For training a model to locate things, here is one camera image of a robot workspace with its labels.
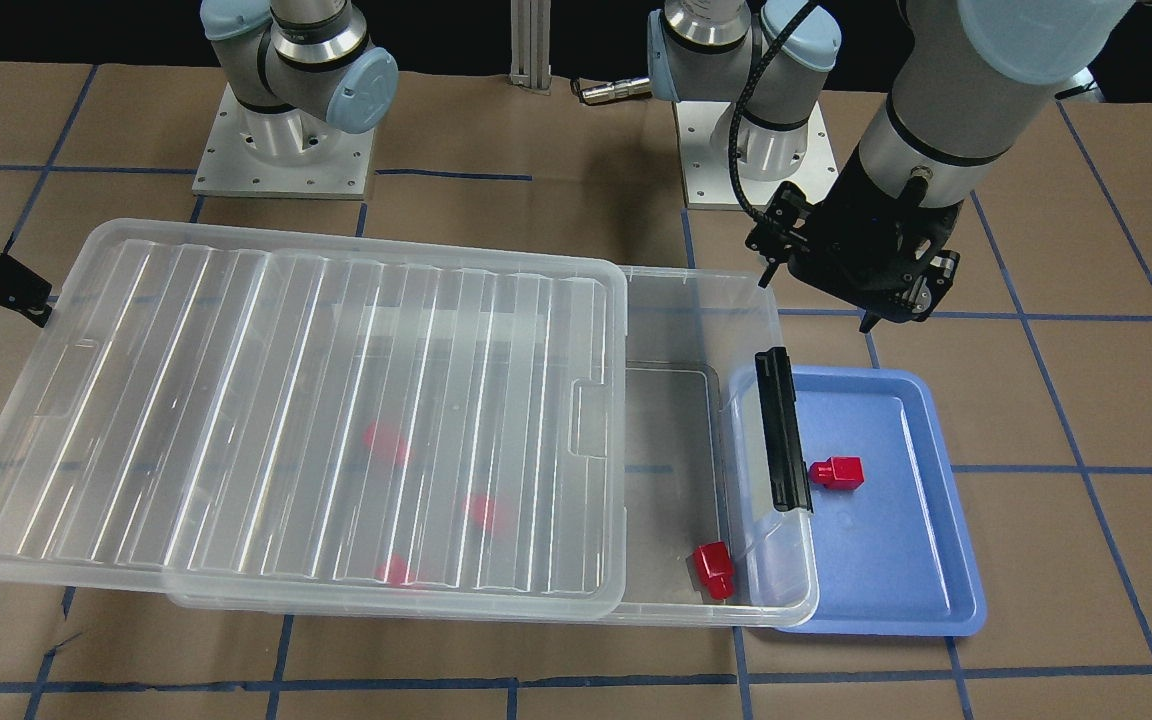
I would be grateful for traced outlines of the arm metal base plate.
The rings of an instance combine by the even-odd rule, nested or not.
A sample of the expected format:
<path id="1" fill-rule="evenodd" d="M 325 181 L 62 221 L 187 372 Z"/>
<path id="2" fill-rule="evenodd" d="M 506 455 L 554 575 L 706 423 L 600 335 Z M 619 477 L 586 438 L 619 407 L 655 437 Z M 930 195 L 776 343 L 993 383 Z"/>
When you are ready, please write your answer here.
<path id="1" fill-rule="evenodd" d="M 673 105 L 687 209 L 740 209 L 726 156 L 732 109 L 732 103 Z M 742 191 L 759 209 L 768 204 L 785 181 L 799 187 L 806 200 L 823 200 L 841 170 L 819 104 L 814 104 L 806 124 L 791 131 L 742 123 L 737 150 Z"/>
<path id="2" fill-rule="evenodd" d="M 191 190 L 229 199 L 365 200 L 376 136 L 376 129 L 339 131 L 301 109 L 256 113 L 227 86 Z"/>

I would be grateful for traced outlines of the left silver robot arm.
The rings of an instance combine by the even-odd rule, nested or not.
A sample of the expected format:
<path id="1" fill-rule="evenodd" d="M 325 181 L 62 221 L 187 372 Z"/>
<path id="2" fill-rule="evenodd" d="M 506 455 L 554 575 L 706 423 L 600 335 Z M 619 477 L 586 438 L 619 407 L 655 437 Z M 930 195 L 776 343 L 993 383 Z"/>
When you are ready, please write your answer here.
<path id="1" fill-rule="evenodd" d="M 820 1 L 667 1 L 646 20 L 652 92 L 728 105 L 723 179 L 758 285 L 785 272 L 878 323 L 924 323 L 955 286 L 960 211 L 1130 9 L 1128 1 L 905 1 L 914 46 L 823 199 L 780 179 L 751 200 L 756 143 L 799 141 L 844 33 Z"/>

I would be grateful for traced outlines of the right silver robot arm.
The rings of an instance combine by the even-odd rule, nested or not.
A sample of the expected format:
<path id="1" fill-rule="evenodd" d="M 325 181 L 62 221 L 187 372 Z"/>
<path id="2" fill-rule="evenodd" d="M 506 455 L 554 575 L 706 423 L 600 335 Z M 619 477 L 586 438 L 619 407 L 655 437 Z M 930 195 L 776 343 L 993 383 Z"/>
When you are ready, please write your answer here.
<path id="1" fill-rule="evenodd" d="M 365 135 L 397 94 L 397 61 L 371 40 L 353 1 L 202 1 L 204 33 L 242 118 L 311 118 Z M 46 279 L 0 252 L 0 306 L 37 327 L 50 320 Z"/>

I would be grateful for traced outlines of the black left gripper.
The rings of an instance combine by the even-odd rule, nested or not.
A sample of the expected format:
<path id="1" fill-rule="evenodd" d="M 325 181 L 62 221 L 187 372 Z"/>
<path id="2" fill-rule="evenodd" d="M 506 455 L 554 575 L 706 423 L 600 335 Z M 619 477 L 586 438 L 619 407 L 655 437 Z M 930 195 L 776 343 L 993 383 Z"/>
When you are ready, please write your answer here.
<path id="1" fill-rule="evenodd" d="M 861 333 L 881 320 L 925 323 L 954 287 L 961 262 L 947 247 L 961 206 L 924 209 L 929 185 L 927 173 L 915 170 L 890 196 L 861 165 L 846 165 L 812 204 L 794 182 L 782 182 L 746 237 L 767 264 L 759 285 L 783 268 L 859 306 Z"/>

